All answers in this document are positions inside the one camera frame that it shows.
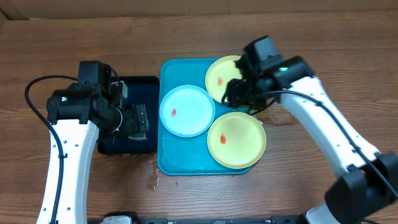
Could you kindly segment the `dark green sponge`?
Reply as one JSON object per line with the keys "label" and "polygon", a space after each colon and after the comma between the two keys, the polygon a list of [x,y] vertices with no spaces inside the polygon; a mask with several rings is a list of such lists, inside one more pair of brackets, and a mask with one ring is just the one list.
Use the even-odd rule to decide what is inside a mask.
{"label": "dark green sponge", "polygon": [[128,138],[133,141],[146,141],[147,140],[145,133],[131,134],[128,136]]}

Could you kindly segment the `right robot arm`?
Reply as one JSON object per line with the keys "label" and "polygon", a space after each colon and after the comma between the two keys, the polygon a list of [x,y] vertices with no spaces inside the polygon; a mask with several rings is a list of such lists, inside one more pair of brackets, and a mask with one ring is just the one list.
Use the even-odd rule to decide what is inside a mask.
{"label": "right robot arm", "polygon": [[283,58],[264,36],[245,46],[235,65],[241,77],[228,82],[222,103],[260,110],[280,103],[307,130],[336,176],[324,201],[303,212],[299,223],[366,222],[397,201],[397,154],[381,153],[350,125],[302,57]]}

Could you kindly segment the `yellow-green plate bottom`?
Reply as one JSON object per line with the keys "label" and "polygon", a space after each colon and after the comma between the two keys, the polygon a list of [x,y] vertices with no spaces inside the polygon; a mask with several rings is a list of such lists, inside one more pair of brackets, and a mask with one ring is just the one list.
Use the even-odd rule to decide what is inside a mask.
{"label": "yellow-green plate bottom", "polygon": [[214,121],[207,136],[213,159],[230,169],[255,164],[264,154],[266,132],[255,117],[242,112],[226,113]]}

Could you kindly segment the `light blue plate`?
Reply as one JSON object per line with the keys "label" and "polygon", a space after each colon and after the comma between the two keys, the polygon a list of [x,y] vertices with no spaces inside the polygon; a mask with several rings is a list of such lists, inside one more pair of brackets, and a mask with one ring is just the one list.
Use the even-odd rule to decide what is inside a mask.
{"label": "light blue plate", "polygon": [[182,85],[163,97],[159,116],[170,133],[191,138],[204,133],[211,126],[215,118],[215,102],[204,89]]}

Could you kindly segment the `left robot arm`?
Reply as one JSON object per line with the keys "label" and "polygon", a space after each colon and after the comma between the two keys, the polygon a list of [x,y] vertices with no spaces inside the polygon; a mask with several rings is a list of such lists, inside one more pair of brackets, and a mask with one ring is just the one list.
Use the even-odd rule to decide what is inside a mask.
{"label": "left robot arm", "polygon": [[144,105],[123,105],[126,84],[100,61],[82,61],[78,77],[47,100],[50,160],[38,223],[87,223],[91,159],[102,137],[149,129]]}

